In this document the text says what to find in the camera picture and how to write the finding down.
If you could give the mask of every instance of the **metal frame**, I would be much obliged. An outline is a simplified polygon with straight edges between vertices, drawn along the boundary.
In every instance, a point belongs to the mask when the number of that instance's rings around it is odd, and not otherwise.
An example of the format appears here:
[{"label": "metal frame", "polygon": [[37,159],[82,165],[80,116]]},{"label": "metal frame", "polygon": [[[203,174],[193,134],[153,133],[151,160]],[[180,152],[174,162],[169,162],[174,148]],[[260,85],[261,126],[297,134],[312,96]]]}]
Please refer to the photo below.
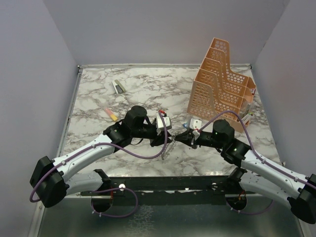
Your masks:
[{"label": "metal frame", "polygon": [[[252,69],[251,64],[231,64],[232,66],[239,66],[239,67],[248,67],[250,69]],[[137,68],[137,67],[143,67],[143,68],[158,68],[158,67],[165,67],[165,68],[181,68],[181,67],[186,67],[186,68],[198,68],[200,66],[200,64],[101,64],[101,65],[78,65],[78,75],[77,75],[77,79],[76,79],[76,83],[75,83],[75,88],[73,91],[73,95],[72,95],[72,99],[71,99],[71,103],[69,105],[69,109],[68,109],[68,113],[67,113],[67,117],[66,117],[66,121],[64,124],[64,128],[63,128],[63,132],[62,132],[62,136],[60,139],[60,143],[58,146],[58,150],[57,150],[57,155],[56,157],[59,157],[64,149],[65,146],[65,139],[68,133],[68,128],[69,128],[69,124],[70,124],[70,120],[71,120],[71,116],[73,113],[73,109],[74,109],[74,105],[75,105],[75,101],[76,101],[76,96],[77,96],[77,92],[78,92],[78,88],[80,85],[80,81],[81,81],[81,75],[82,75],[82,71],[85,68]],[[65,198],[105,198],[105,196],[94,196],[94,197],[83,197],[79,194],[76,195],[70,195],[67,196]],[[36,204],[36,208],[35,208],[35,212],[33,215],[33,219],[32,219],[32,223],[31,223],[31,227],[30,227],[30,231],[28,234],[28,237],[37,237],[39,234],[39,230],[40,230],[40,224],[41,224],[41,220],[44,214],[44,210],[45,207],[42,204],[42,202],[38,202]],[[309,228],[309,225],[299,219],[298,220],[298,224],[300,225],[302,232],[304,234],[305,237],[312,237],[312,233],[311,230]]]}]

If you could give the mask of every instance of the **marble tabletop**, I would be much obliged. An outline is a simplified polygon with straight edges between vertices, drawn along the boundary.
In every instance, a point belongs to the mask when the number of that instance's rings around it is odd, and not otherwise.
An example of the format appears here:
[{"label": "marble tabletop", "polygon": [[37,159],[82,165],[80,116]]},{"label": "marble tabletop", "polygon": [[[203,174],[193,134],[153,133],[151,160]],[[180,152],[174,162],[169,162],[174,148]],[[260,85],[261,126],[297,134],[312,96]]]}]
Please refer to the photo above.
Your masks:
[{"label": "marble tabletop", "polygon": [[[232,67],[232,70],[252,77],[248,67]],[[124,118],[125,113],[134,105],[143,106],[151,120],[159,109],[163,109],[172,121],[171,134],[185,131],[182,124],[192,117],[186,110],[197,72],[198,68],[84,69],[62,154],[87,144],[114,124],[105,113],[105,107],[110,108],[118,119]],[[115,79],[125,87],[126,93],[115,94],[112,85]],[[255,117],[247,130],[254,147],[262,155],[279,163],[257,92],[252,111]],[[236,132],[236,138],[247,142],[244,133]],[[143,156],[152,156],[162,146],[152,148],[149,141],[145,140],[139,145],[126,148]],[[196,176],[229,174],[235,166],[225,162],[215,149],[201,147],[194,150],[182,143],[172,143],[162,156],[153,160],[135,158],[118,151],[99,159],[80,173],[97,168],[103,169],[109,176]]]}]

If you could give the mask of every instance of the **gray wall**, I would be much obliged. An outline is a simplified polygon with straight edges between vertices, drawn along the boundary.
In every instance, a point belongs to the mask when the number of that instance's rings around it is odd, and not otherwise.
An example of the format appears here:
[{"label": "gray wall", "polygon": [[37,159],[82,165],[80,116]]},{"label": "gray wall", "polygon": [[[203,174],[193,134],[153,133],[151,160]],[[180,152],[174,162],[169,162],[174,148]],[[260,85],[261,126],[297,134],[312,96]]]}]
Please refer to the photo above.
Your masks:
[{"label": "gray wall", "polygon": [[0,236],[26,236],[37,160],[54,157],[76,62],[42,0],[0,3]]},{"label": "gray wall", "polygon": [[307,175],[316,173],[315,9],[292,0],[253,67],[280,157]]},{"label": "gray wall", "polygon": [[44,0],[79,64],[201,63],[213,37],[253,63],[289,0]]}]

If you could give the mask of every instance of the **purple cable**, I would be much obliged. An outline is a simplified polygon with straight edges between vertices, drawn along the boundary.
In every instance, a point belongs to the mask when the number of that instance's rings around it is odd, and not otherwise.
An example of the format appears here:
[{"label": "purple cable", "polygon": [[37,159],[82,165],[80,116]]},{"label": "purple cable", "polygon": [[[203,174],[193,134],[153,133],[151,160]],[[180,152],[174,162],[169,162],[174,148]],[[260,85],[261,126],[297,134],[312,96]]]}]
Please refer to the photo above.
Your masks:
[{"label": "purple cable", "polygon": [[[107,142],[100,142],[100,143],[97,143],[97,144],[95,144],[94,147],[104,146],[104,145],[105,145],[105,146],[116,147],[116,148],[118,148],[118,149],[120,149],[120,150],[122,150],[122,151],[124,151],[124,152],[126,152],[126,153],[128,153],[128,154],[130,154],[130,155],[132,155],[132,156],[135,156],[135,157],[137,157],[137,158],[140,158],[140,159],[154,159],[154,158],[160,156],[160,155],[162,154],[162,152],[165,150],[166,146],[167,146],[168,132],[167,132],[167,127],[166,127],[166,124],[165,124],[165,122],[164,122],[164,119],[163,119],[161,113],[158,112],[158,114],[159,114],[159,116],[160,116],[160,118],[161,118],[161,120],[162,120],[162,124],[163,124],[163,130],[164,130],[164,144],[163,144],[162,150],[161,150],[157,155],[154,155],[154,156],[152,156],[152,157],[143,157],[143,156],[137,155],[137,154],[135,154],[135,153],[133,153],[133,152],[130,152],[130,151],[128,151],[128,150],[124,149],[123,147],[120,147],[120,146],[118,146],[118,145],[116,145],[116,144],[107,143]],[[76,154],[73,154],[71,157],[65,159],[64,161],[65,161],[65,162],[69,162],[69,161],[72,160],[73,158],[75,158],[75,157],[81,155],[82,153],[84,153],[84,152],[86,152],[86,151],[88,151],[88,150],[90,150],[90,149],[93,149],[94,147],[93,147],[93,146],[90,146],[90,147],[84,148],[83,150],[77,152]],[[31,195],[30,195],[30,202],[38,202],[38,201],[40,201],[40,199],[36,199],[36,200],[33,199],[33,196],[34,196],[36,190],[39,188],[40,184],[48,177],[48,175],[50,175],[54,170],[58,169],[58,168],[61,167],[62,165],[63,165],[62,163],[57,164],[56,166],[54,166],[53,168],[51,168],[46,174],[43,175],[43,177],[37,182],[37,184],[35,185],[34,189],[33,189],[32,192],[31,192]]]},{"label": "purple cable", "polygon": [[231,208],[232,211],[238,212],[238,214],[244,214],[244,215],[260,215],[266,211],[269,211],[271,209],[271,207],[274,204],[274,200],[272,200],[269,204],[269,206],[266,207],[266,209],[262,210],[262,211],[258,211],[258,212],[245,212],[245,211],[239,211],[236,209],[233,209],[232,206],[229,205],[229,203],[226,201],[226,205],[229,206]]},{"label": "purple cable", "polygon": [[128,189],[128,188],[113,188],[113,189],[106,189],[106,190],[102,190],[102,191],[92,191],[92,193],[99,194],[99,193],[111,192],[111,191],[121,190],[121,189],[130,191],[130,192],[134,195],[134,197],[135,197],[135,201],[136,201],[136,202],[135,202],[135,206],[134,206],[134,208],[133,208],[133,210],[132,210],[131,212],[129,212],[129,213],[127,213],[127,214],[124,214],[124,215],[118,215],[118,216],[116,216],[116,215],[110,215],[110,214],[105,214],[105,213],[103,213],[103,212],[97,212],[97,211],[94,209],[93,203],[91,202],[91,208],[92,208],[92,210],[93,210],[93,213],[97,213],[97,214],[99,214],[99,215],[101,214],[102,216],[107,216],[107,217],[112,217],[112,218],[124,218],[124,217],[127,217],[127,216],[130,216],[130,215],[134,214],[134,213],[136,212],[137,208],[138,208],[138,198],[137,198],[136,193],[135,193],[133,190]]},{"label": "purple cable", "polygon": [[[244,124],[243,121],[241,120],[240,116],[239,116],[236,112],[234,112],[234,111],[225,110],[225,111],[220,112],[217,116],[213,117],[209,122],[207,122],[206,125],[204,125],[204,126],[200,129],[200,131],[202,131],[203,129],[205,129],[205,128],[206,128],[207,126],[209,126],[214,120],[216,120],[219,116],[221,116],[222,114],[225,114],[225,113],[231,113],[231,114],[234,114],[234,115],[237,116],[237,118],[239,119],[239,121],[240,121],[240,123],[241,123],[241,126],[242,126],[243,130],[245,131],[245,134],[246,134],[246,137],[247,137],[248,142],[249,142],[249,144],[250,144],[250,147],[251,147],[252,152],[255,154],[255,156],[256,156],[260,161],[263,161],[263,159],[259,156],[259,154],[256,152],[255,148],[253,147],[253,144],[252,144],[252,142],[251,142],[251,139],[250,139],[250,136],[249,136],[249,134],[248,134],[248,132],[247,132],[247,129],[246,129],[245,124]],[[267,161],[265,161],[265,164],[266,164],[267,166],[269,166],[269,167],[275,169],[276,171],[280,172],[281,174],[284,174],[285,176],[287,176],[287,177],[289,177],[289,178],[295,180],[295,176],[294,176],[294,175],[291,175],[291,174],[286,173],[285,171],[281,170],[280,168],[274,166],[273,164],[271,164],[271,163],[269,163],[269,162],[267,162]],[[302,184],[305,184],[305,185],[307,185],[307,186],[309,186],[309,187],[311,187],[311,188],[313,188],[313,189],[316,190],[316,186],[314,186],[314,185],[312,185],[312,184],[310,184],[310,183],[308,183],[308,182],[306,182],[306,181],[304,181],[304,180],[297,179],[297,181],[300,182],[300,183],[302,183]]]}]

